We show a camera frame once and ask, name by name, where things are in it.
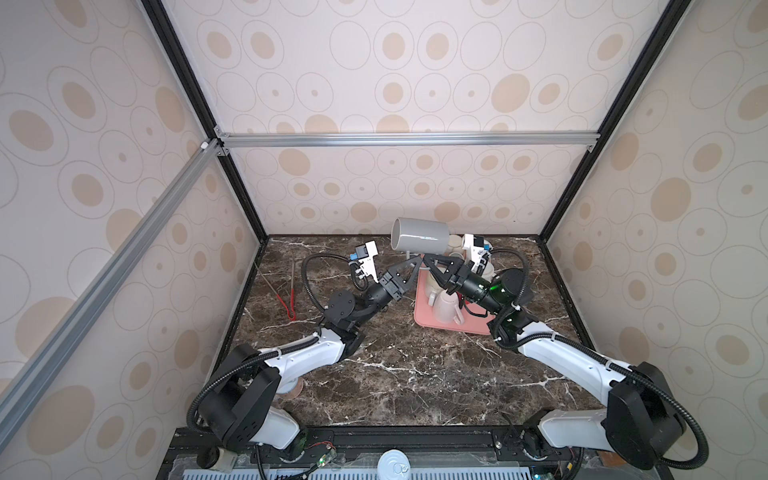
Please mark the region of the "beige ceramic mug front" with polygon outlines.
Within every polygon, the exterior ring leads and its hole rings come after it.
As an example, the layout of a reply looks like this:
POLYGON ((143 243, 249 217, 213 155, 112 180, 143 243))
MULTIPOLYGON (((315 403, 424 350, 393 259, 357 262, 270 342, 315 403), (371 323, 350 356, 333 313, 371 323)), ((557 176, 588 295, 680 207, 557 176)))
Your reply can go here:
POLYGON ((456 294, 449 294, 446 290, 431 291, 428 305, 431 307, 434 321, 438 324, 463 325, 465 322, 456 294))

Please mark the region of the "dark grey ceramic mug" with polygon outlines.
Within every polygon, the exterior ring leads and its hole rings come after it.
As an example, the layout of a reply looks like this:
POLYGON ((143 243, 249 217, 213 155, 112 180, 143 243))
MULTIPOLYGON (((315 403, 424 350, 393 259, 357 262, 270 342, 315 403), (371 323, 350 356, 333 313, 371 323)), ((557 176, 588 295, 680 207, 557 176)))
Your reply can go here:
POLYGON ((414 218, 397 218, 391 230, 391 248, 398 252, 443 254, 448 249, 446 223, 414 218))

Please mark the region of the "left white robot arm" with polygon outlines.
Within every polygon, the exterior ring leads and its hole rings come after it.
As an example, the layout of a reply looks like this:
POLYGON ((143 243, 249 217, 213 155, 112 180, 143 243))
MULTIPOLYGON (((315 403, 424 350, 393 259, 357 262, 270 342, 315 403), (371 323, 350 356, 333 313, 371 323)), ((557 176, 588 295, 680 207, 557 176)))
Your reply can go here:
POLYGON ((359 295, 332 293, 320 307, 316 331, 303 339, 269 349, 233 349, 191 401, 187 427, 214 435, 233 452, 252 444, 291 447, 301 427, 273 405, 275 397, 293 390, 304 375, 351 357, 363 342, 362 326, 414 288, 421 264, 420 256, 395 264, 359 295))

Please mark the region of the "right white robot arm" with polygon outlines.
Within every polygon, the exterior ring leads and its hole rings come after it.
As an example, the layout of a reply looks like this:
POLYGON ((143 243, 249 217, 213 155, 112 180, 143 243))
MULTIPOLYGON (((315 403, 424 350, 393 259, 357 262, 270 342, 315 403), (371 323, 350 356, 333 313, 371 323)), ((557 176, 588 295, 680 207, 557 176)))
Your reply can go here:
POLYGON ((547 411, 533 425, 534 436, 555 448, 613 452, 642 470, 694 470, 706 464, 710 448, 703 428, 675 399, 657 367, 600 354, 526 310, 534 296, 527 262, 498 272, 492 280, 457 257, 426 254, 423 262, 447 293, 457 293, 486 311, 489 332, 499 348, 545 364, 601 404, 597 410, 547 411))

